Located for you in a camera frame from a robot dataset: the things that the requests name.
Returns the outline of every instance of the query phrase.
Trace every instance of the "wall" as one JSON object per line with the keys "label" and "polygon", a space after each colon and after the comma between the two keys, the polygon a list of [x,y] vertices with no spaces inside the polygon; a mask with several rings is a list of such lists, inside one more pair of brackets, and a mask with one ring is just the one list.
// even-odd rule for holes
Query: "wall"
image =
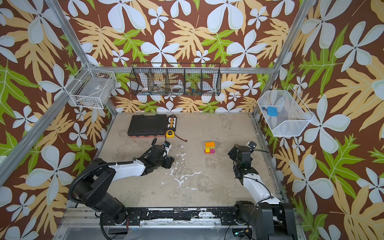
{"label": "wall", "polygon": [[[95,65],[208,62],[216,63],[216,67],[218,63],[221,67],[272,67],[300,1],[230,3],[213,0],[60,1],[89,60]],[[233,14],[229,16],[226,8]],[[118,75],[119,85],[112,98],[117,109],[123,112],[250,112],[259,97],[256,90],[260,93],[257,82],[265,82],[267,78],[224,75],[220,96],[189,98],[136,97],[130,94],[128,76]]]}
{"label": "wall", "polygon": [[[0,24],[0,161],[6,161],[80,64],[42,0],[0,1]],[[105,110],[63,108],[0,188],[0,239],[53,238],[68,184],[95,156],[109,122]]]}
{"label": "wall", "polygon": [[383,7],[317,3],[274,83],[293,87],[315,118],[292,138],[273,137],[261,120],[307,239],[384,238]]}

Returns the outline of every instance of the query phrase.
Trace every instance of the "white flower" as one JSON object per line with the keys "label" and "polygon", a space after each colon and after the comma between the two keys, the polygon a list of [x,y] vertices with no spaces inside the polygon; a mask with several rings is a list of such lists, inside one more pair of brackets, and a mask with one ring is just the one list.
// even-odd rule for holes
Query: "white flower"
{"label": "white flower", "polygon": [[291,137],[282,137],[280,140],[280,147],[285,147],[287,150],[289,149],[288,141],[287,139],[291,139]]}
{"label": "white flower", "polygon": [[14,37],[12,37],[12,36],[0,36],[0,53],[4,57],[6,57],[9,60],[11,60],[12,62],[18,63],[15,55],[10,50],[1,47],[1,46],[12,47],[14,44],[15,44],[15,38]]}
{"label": "white flower", "polygon": [[68,11],[70,12],[70,14],[73,17],[77,17],[78,16],[76,7],[74,6],[75,4],[76,4],[76,6],[80,9],[80,11],[83,14],[85,14],[85,15],[89,14],[88,7],[87,7],[87,5],[85,5],[85,3],[83,3],[80,0],[69,0],[69,2],[68,2]]}
{"label": "white flower", "polygon": [[250,12],[250,15],[254,16],[256,18],[252,18],[252,19],[248,20],[248,25],[252,25],[256,22],[256,29],[259,29],[260,21],[263,22],[263,21],[268,19],[266,16],[262,16],[265,13],[265,11],[266,11],[265,6],[260,9],[260,12],[258,12],[257,9],[252,9]]}
{"label": "white flower", "polygon": [[293,12],[293,9],[295,8],[295,2],[292,0],[282,0],[279,2],[278,5],[275,6],[275,8],[272,10],[272,17],[277,17],[281,10],[283,9],[283,4],[285,3],[284,13],[285,15],[289,15]]}
{"label": "white flower", "polygon": [[124,9],[128,15],[129,21],[136,29],[145,29],[146,23],[143,15],[127,3],[133,0],[98,0],[104,4],[115,4],[108,13],[108,20],[113,29],[123,33],[125,31],[125,21],[122,10]]}
{"label": "white flower", "polygon": [[371,54],[363,49],[360,49],[360,47],[370,44],[378,39],[384,31],[384,25],[380,24],[372,27],[371,30],[367,32],[363,40],[359,42],[364,29],[365,21],[356,24],[349,34],[349,40],[351,41],[352,46],[346,44],[336,50],[335,57],[337,58],[341,58],[351,52],[345,59],[343,66],[341,67],[341,72],[344,72],[352,65],[355,61],[355,56],[360,65],[370,65],[372,63]]}
{"label": "white flower", "polygon": [[239,97],[241,97],[241,94],[239,91],[235,92],[235,93],[229,93],[230,97],[228,98],[228,100],[231,100],[233,99],[235,102],[236,102],[236,99],[238,99]]}
{"label": "white flower", "polygon": [[206,57],[206,55],[208,54],[208,50],[204,50],[204,54],[202,55],[201,52],[199,50],[196,51],[196,57],[195,59],[193,59],[193,62],[194,63],[198,63],[201,61],[201,63],[205,63],[209,60],[211,60],[209,57]]}
{"label": "white flower", "polygon": [[328,227],[329,235],[323,227],[317,227],[317,230],[325,240],[338,240],[341,237],[340,230],[333,224]]}
{"label": "white flower", "polygon": [[249,93],[252,93],[252,95],[256,95],[257,94],[257,89],[258,87],[260,87],[262,85],[262,83],[255,83],[255,85],[253,84],[253,80],[251,79],[249,82],[248,82],[248,85],[242,85],[241,86],[241,89],[247,89],[243,96],[248,96]]}
{"label": "white flower", "polygon": [[228,54],[233,55],[236,53],[241,53],[240,56],[237,56],[236,58],[232,59],[231,67],[240,66],[244,60],[244,56],[247,57],[247,61],[249,65],[251,65],[252,67],[256,67],[257,57],[255,55],[252,55],[251,53],[261,52],[266,47],[266,43],[261,43],[250,48],[250,46],[255,42],[255,40],[256,40],[256,31],[253,29],[249,31],[244,37],[244,48],[238,42],[231,43],[227,47]]}
{"label": "white flower", "polygon": [[39,236],[39,234],[36,231],[32,231],[33,227],[36,224],[37,217],[31,218],[29,223],[25,226],[25,229],[23,231],[23,234],[20,235],[20,228],[18,226],[13,226],[8,228],[4,239],[5,240],[34,240]]}
{"label": "white flower", "polygon": [[30,43],[41,43],[43,41],[44,28],[48,40],[57,48],[61,49],[61,42],[48,22],[52,23],[57,28],[61,28],[61,26],[51,9],[48,8],[43,12],[44,0],[34,0],[33,3],[36,8],[32,7],[28,0],[10,1],[19,9],[36,15],[35,19],[28,26],[28,39]]}
{"label": "white flower", "polygon": [[101,147],[101,143],[103,142],[104,138],[105,138],[105,135],[106,135],[106,131],[104,128],[101,129],[101,141],[97,142],[96,145],[95,145],[95,148],[99,149]]}
{"label": "white flower", "polygon": [[79,124],[75,122],[73,124],[73,129],[76,131],[76,133],[70,132],[70,139],[72,141],[76,140],[76,145],[80,147],[81,139],[88,139],[87,135],[85,134],[85,131],[87,131],[87,125],[84,125],[80,130]]}
{"label": "white flower", "polygon": [[185,16],[188,16],[191,13],[191,4],[186,0],[176,0],[170,7],[170,15],[175,18],[179,15],[179,4],[181,6],[181,10],[183,11]]}
{"label": "white flower", "polygon": [[352,0],[336,0],[330,11],[328,11],[331,1],[320,1],[320,16],[321,19],[308,19],[302,26],[301,31],[303,34],[313,32],[308,36],[304,43],[303,55],[305,55],[309,48],[311,48],[314,40],[316,39],[321,29],[319,46],[322,49],[329,48],[335,37],[336,29],[331,23],[327,23],[331,19],[341,15],[349,7]]}
{"label": "white flower", "polygon": [[284,56],[284,59],[281,63],[281,67],[279,69],[279,79],[282,81],[284,80],[286,77],[287,77],[287,69],[285,69],[283,67],[283,65],[285,64],[288,64],[291,62],[291,58],[292,58],[292,52],[288,52],[285,56]]}
{"label": "white flower", "polygon": [[294,137],[293,140],[295,141],[295,143],[292,144],[292,148],[296,149],[297,156],[300,156],[300,151],[305,150],[305,147],[303,145],[300,145],[300,143],[303,141],[303,137],[299,137],[299,139],[297,139],[297,137]]}
{"label": "white flower", "polygon": [[31,205],[35,201],[36,196],[32,195],[28,198],[27,201],[25,201],[27,196],[28,194],[23,192],[19,197],[20,205],[13,204],[7,207],[8,212],[14,212],[12,214],[11,222],[13,222],[19,216],[20,212],[23,213],[23,216],[28,216],[29,212],[31,211],[28,205]]}
{"label": "white flower", "polygon": [[219,107],[219,108],[216,108],[215,112],[217,112],[217,113],[238,113],[238,112],[241,112],[241,110],[243,110],[242,108],[232,109],[234,106],[235,106],[235,102],[230,102],[227,104],[227,108]]}
{"label": "white flower", "polygon": [[317,126],[316,128],[311,128],[305,131],[304,133],[304,141],[312,143],[316,140],[317,136],[319,135],[320,131],[320,147],[328,152],[328,153],[334,153],[339,149],[339,146],[336,142],[336,140],[325,131],[325,128],[329,128],[333,131],[337,132],[344,132],[347,127],[349,126],[349,123],[351,122],[351,119],[345,115],[342,114],[336,114],[330,117],[328,120],[324,122],[324,117],[328,109],[328,101],[327,96],[323,95],[323,97],[319,100],[316,108],[317,116],[319,117],[320,121],[315,116],[311,124]]}
{"label": "white flower", "polygon": [[167,53],[175,53],[179,48],[180,44],[173,43],[163,48],[163,45],[166,42],[166,36],[160,29],[155,32],[155,34],[153,35],[153,39],[155,40],[157,47],[151,44],[150,42],[145,42],[141,45],[141,51],[144,54],[157,53],[157,55],[151,60],[152,66],[160,67],[163,61],[162,56],[164,56],[168,63],[170,63],[174,67],[177,67],[176,58]]}
{"label": "white flower", "polygon": [[[90,53],[90,52],[92,52],[92,50],[93,50],[93,45],[92,45],[92,43],[83,43],[83,44],[81,45],[81,47],[83,48],[83,50],[84,50],[85,53]],[[93,65],[95,65],[95,66],[100,66],[99,63],[97,62],[97,60],[96,60],[94,57],[92,57],[92,56],[89,55],[89,54],[86,54],[86,56],[87,56],[88,60],[89,60]]]}
{"label": "white flower", "polygon": [[169,100],[173,101],[173,98],[175,98],[175,97],[176,97],[176,95],[168,94],[167,96],[164,97],[164,99],[168,99],[169,98]]}
{"label": "white flower", "polygon": [[79,110],[75,108],[74,112],[77,113],[76,120],[78,119],[79,121],[84,121],[84,116],[87,114],[87,111],[83,110],[83,107],[79,107]]}
{"label": "white flower", "polygon": [[368,175],[368,178],[371,180],[371,183],[368,182],[367,180],[365,179],[358,179],[356,181],[356,183],[361,187],[366,187],[366,186],[369,186],[369,189],[373,189],[370,193],[369,193],[369,199],[371,200],[371,202],[374,204],[374,203],[377,203],[377,202],[383,202],[383,199],[381,198],[380,196],[380,192],[381,191],[383,194],[384,194],[384,178],[380,177],[379,178],[379,181],[377,180],[377,174],[372,171],[370,168],[365,168],[365,171],[367,172],[367,175]]}
{"label": "white flower", "polygon": [[111,91],[112,96],[117,96],[118,93],[120,93],[121,95],[124,95],[124,93],[125,93],[124,90],[120,89],[120,88],[121,88],[121,83],[120,82],[116,82],[115,83],[115,88],[112,89],[112,91]]}
{"label": "white flower", "polygon": [[0,8],[0,24],[5,26],[7,24],[7,21],[3,15],[6,16],[6,18],[13,18],[13,13],[11,10],[7,8]]}
{"label": "white flower", "polygon": [[[275,156],[273,156],[273,158],[272,158],[272,164],[276,168],[276,157]],[[277,173],[277,177],[279,178],[279,180],[283,181],[284,180],[283,172],[281,170],[277,170],[276,173]]]}
{"label": "white flower", "polygon": [[[139,73],[139,78],[140,78],[141,84],[143,86],[138,85],[138,83],[135,81],[130,81],[127,83],[128,87],[132,90],[135,90],[135,91],[141,91],[144,89],[147,89],[147,91],[148,91],[148,77],[147,77],[147,75],[145,75],[144,73]],[[141,103],[147,102],[147,95],[137,95],[136,97]],[[161,101],[160,95],[150,95],[150,97],[154,101]]]}
{"label": "white flower", "polygon": [[296,77],[296,81],[298,84],[295,84],[293,86],[293,90],[297,89],[297,94],[299,95],[301,93],[301,88],[306,89],[308,87],[308,83],[304,82],[304,78],[306,75],[299,77]]}
{"label": "white flower", "polygon": [[26,105],[23,109],[23,113],[24,113],[24,116],[21,115],[19,112],[16,112],[15,110],[13,111],[13,114],[15,115],[15,117],[17,118],[16,121],[14,121],[13,123],[13,128],[17,128],[17,127],[20,127],[23,123],[24,124],[24,129],[28,132],[29,130],[31,130],[31,126],[29,126],[30,123],[32,122],[37,122],[37,118],[35,117],[35,115],[32,114],[32,116],[29,117],[29,115],[31,114],[32,112],[32,109],[29,105]]}
{"label": "white flower", "polygon": [[0,187],[0,207],[4,207],[12,201],[12,191],[9,187]]}
{"label": "white flower", "polygon": [[296,163],[289,162],[292,173],[302,180],[295,179],[292,184],[292,191],[298,193],[305,187],[305,204],[312,214],[317,212],[317,201],[312,190],[322,199],[328,199],[333,195],[333,184],[327,178],[321,177],[315,180],[310,180],[310,177],[317,168],[317,163],[312,154],[309,154],[304,159],[304,174],[301,173]]}
{"label": "white flower", "polygon": [[228,25],[230,29],[240,29],[243,26],[243,13],[232,3],[238,2],[241,0],[205,0],[207,4],[218,5],[207,18],[208,30],[212,33],[217,33],[221,24],[223,24],[223,18],[225,9],[228,9]]}
{"label": "white flower", "polygon": [[127,57],[123,57],[124,55],[124,51],[123,50],[119,50],[119,53],[117,53],[115,50],[112,50],[112,54],[116,57],[116,58],[113,58],[113,61],[115,63],[117,63],[119,60],[121,61],[121,64],[124,66],[124,63],[125,61],[128,61],[129,58]]}
{"label": "white flower", "polygon": [[163,22],[168,21],[169,18],[166,16],[161,16],[163,14],[163,7],[162,6],[158,7],[157,12],[153,8],[148,9],[148,14],[155,17],[155,18],[151,19],[151,25],[154,26],[157,24],[157,21],[159,21],[159,25],[160,25],[161,29],[164,30],[164,23]]}
{"label": "white flower", "polygon": [[[41,81],[39,85],[49,93],[55,93],[53,100],[55,101],[66,89],[66,87],[73,81],[73,76],[68,78],[67,83],[64,85],[64,70],[57,64],[53,66],[53,74],[56,80],[59,82],[60,86],[51,81]],[[68,103],[73,107],[75,104],[72,100],[69,100]]]}
{"label": "white flower", "polygon": [[[222,82],[221,83],[221,89],[226,89],[226,88],[230,88],[234,85],[235,83],[232,82],[232,81],[225,81],[225,82]],[[204,90],[207,90],[207,92],[205,92],[202,96],[201,96],[201,101],[204,102],[204,103],[209,103],[212,99],[212,93],[215,92],[215,90],[211,87],[211,85],[205,81],[203,81],[203,89]],[[225,94],[224,93],[220,93],[218,96],[215,96],[215,99],[216,101],[218,102],[222,102],[225,100]]]}
{"label": "white flower", "polygon": [[158,107],[156,108],[156,111],[158,113],[179,113],[183,110],[183,108],[175,108],[175,109],[172,109],[173,108],[173,102],[171,101],[168,101],[166,103],[166,107]]}
{"label": "white flower", "polygon": [[72,176],[67,172],[61,171],[60,169],[63,169],[72,165],[75,154],[73,152],[66,153],[61,159],[61,162],[59,164],[59,157],[60,157],[59,150],[55,146],[48,145],[44,147],[43,150],[41,151],[41,156],[43,157],[44,161],[47,162],[53,168],[53,170],[47,170],[44,168],[35,168],[28,175],[25,183],[31,187],[37,187],[42,185],[44,182],[46,182],[48,179],[52,177],[51,183],[47,191],[47,198],[46,198],[47,204],[49,205],[53,202],[53,200],[55,199],[59,191],[58,178],[61,182],[61,185],[63,186],[71,184],[73,180]]}

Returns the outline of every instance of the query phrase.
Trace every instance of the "small object in basket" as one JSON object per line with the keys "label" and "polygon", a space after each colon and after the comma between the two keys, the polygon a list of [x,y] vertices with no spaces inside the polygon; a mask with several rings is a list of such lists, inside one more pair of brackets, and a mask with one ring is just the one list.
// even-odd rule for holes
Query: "small object in basket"
{"label": "small object in basket", "polygon": [[275,107],[268,107],[267,110],[266,110],[266,113],[268,114],[268,116],[272,116],[272,117],[277,117],[277,108]]}
{"label": "small object in basket", "polygon": [[166,136],[167,136],[168,138],[175,137],[175,133],[174,133],[172,130],[168,130]]}

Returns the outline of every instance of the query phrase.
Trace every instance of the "yellow block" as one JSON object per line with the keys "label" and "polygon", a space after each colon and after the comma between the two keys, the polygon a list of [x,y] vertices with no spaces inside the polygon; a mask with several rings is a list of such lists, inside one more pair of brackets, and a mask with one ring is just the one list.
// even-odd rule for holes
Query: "yellow block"
{"label": "yellow block", "polygon": [[215,147],[215,143],[214,142],[206,142],[205,147]]}

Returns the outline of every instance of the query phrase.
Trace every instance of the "black wire basket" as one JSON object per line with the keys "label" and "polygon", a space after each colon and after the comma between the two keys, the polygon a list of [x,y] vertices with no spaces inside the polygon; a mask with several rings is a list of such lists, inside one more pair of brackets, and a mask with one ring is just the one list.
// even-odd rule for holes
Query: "black wire basket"
{"label": "black wire basket", "polygon": [[132,94],[218,96],[221,92],[220,64],[161,63],[160,65],[161,67],[152,67],[148,64],[132,63],[129,76]]}

